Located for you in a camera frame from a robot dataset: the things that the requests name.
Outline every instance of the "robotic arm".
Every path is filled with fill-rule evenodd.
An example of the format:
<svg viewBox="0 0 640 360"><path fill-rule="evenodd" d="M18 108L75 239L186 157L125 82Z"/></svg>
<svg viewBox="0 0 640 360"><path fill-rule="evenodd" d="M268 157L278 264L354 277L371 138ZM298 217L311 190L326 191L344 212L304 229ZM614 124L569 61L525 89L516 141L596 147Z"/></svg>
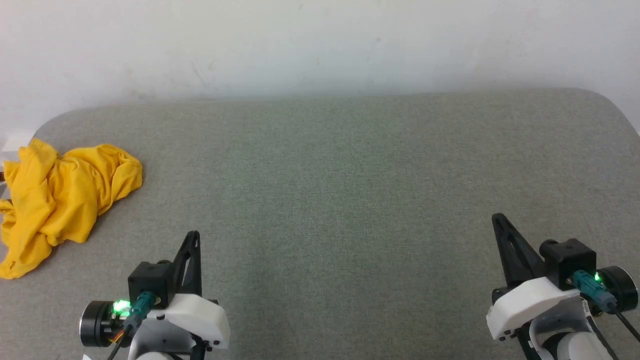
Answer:
<svg viewBox="0 0 640 360"><path fill-rule="evenodd" d="M142 262L128 278L129 300L91 301L80 319L86 347L129 347L128 360L203 360L228 348L231 330L217 300L202 298L200 234L187 234L173 262Z"/></svg>
<svg viewBox="0 0 640 360"><path fill-rule="evenodd" d="M596 253L576 239L540 245L544 261L503 215L494 214L506 286L492 292L486 315L495 340L517 338L527 360L617 360L594 315L637 307L637 288L618 266L596 269Z"/></svg>

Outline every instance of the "gray fabric surface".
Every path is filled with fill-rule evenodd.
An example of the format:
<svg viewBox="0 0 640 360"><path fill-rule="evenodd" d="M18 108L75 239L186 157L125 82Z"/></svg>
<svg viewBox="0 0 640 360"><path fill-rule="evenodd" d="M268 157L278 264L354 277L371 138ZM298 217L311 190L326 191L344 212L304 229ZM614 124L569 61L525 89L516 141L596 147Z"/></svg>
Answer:
<svg viewBox="0 0 640 360"><path fill-rule="evenodd" d="M536 249L577 237L640 278L640 138L592 92L121 106L36 136L121 146L145 183L87 243L0 281L5 359L106 358L80 344L84 306L126 297L138 262L171 259L192 229L232 328L210 359L523 359L484 319L504 285L498 211ZM636 357L617 319L598 323Z"/></svg>

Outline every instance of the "yellow fabric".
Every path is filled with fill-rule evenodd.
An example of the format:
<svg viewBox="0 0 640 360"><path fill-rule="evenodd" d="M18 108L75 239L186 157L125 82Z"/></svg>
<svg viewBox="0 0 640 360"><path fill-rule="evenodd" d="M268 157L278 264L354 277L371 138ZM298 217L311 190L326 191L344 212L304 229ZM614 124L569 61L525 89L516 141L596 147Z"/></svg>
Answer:
<svg viewBox="0 0 640 360"><path fill-rule="evenodd" d="M11 201L0 200L2 240L8 253L0 277L36 268L65 240L86 241L98 215L142 185L142 164L113 145L74 149L59 156L38 139L21 147L20 162L5 161Z"/></svg>

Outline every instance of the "green led light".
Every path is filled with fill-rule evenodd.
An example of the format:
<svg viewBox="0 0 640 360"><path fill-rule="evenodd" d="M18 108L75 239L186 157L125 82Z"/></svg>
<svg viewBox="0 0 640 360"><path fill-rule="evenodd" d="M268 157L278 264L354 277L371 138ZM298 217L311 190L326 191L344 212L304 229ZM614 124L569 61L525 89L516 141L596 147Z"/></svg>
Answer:
<svg viewBox="0 0 640 360"><path fill-rule="evenodd" d="M124 315L127 313L129 315L129 309L131 308L131 303L126 300L118 300L113 303L113 313Z"/></svg>

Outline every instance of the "white wall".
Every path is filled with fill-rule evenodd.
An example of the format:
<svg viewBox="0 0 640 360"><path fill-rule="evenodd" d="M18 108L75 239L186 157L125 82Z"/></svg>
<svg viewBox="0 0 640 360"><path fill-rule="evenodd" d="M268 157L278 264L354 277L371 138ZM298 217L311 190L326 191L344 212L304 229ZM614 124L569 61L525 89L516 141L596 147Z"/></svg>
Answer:
<svg viewBox="0 0 640 360"><path fill-rule="evenodd" d="M640 129L637 0L2 0L0 131L203 97L574 86Z"/></svg>

